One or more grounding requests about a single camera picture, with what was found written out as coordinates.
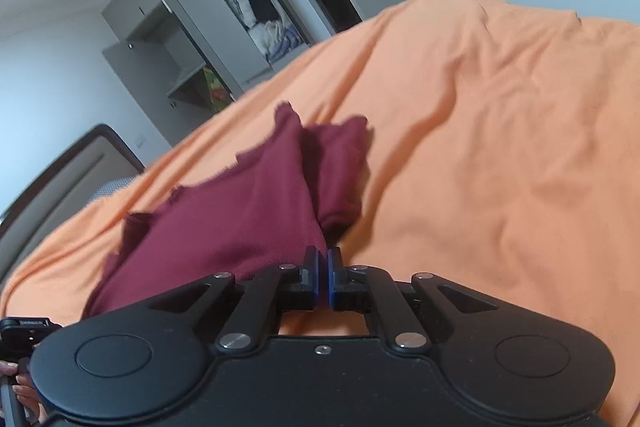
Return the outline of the person's hand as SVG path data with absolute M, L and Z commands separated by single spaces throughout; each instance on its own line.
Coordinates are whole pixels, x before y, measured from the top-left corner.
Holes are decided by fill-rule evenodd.
M 28 420 L 31 423 L 40 421 L 41 402 L 30 376 L 25 371 L 22 371 L 17 363 L 8 361 L 1 361 L 0 372 L 2 376 L 15 379 L 16 384 L 13 386 L 13 391 L 18 402 L 26 409 Z

